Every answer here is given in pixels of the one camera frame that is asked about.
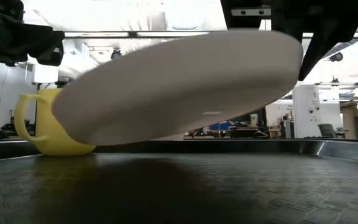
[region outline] white wall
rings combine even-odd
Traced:
[[[269,126],[278,126],[278,118],[293,111],[292,100],[278,100],[266,106],[266,119]],[[320,102],[321,123],[332,124],[334,129],[342,128],[339,102]]]
[[[0,127],[11,122],[10,110],[14,110],[20,94],[36,94],[37,86],[31,84],[32,72],[23,68],[8,68],[0,63]],[[35,102],[30,102],[26,119],[34,123]]]

